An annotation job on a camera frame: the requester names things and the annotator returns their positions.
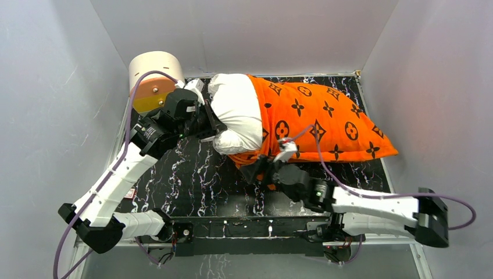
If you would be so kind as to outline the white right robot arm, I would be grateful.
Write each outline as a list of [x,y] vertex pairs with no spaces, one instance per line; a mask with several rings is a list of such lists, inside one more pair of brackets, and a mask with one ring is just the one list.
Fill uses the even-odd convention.
[[240,167],[240,172],[247,182],[273,185],[306,209],[336,215],[327,225],[328,235],[336,241],[346,236],[387,234],[413,238],[434,248],[449,246],[448,207],[428,188],[404,196],[343,187],[313,178],[295,164],[265,156]]

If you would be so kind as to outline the orange patterned pillowcase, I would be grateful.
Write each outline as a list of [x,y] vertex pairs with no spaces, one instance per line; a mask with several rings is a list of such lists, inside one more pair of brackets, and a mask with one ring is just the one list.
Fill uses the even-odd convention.
[[353,163],[398,154],[390,139],[340,90],[247,76],[259,101],[262,145],[257,151],[227,155],[238,169],[260,155],[273,159],[280,153],[279,142],[287,139],[298,148],[290,162]]

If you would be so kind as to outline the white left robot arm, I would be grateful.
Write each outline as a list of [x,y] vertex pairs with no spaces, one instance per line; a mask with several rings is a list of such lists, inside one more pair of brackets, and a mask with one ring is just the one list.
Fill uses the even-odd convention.
[[163,106],[131,126],[106,172],[77,202],[64,203],[59,215],[94,252],[102,254],[123,239],[143,236],[167,242],[175,236],[172,218],[160,209],[118,213],[116,208],[141,176],[187,137],[208,139],[226,130],[201,93],[176,89]]

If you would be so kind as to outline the white pillow insert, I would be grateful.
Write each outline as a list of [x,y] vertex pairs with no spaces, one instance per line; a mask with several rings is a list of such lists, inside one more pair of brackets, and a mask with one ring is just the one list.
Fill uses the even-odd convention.
[[213,147],[222,155],[257,151],[262,145],[259,101],[245,74],[217,74],[209,85],[211,107],[226,130],[215,136]]

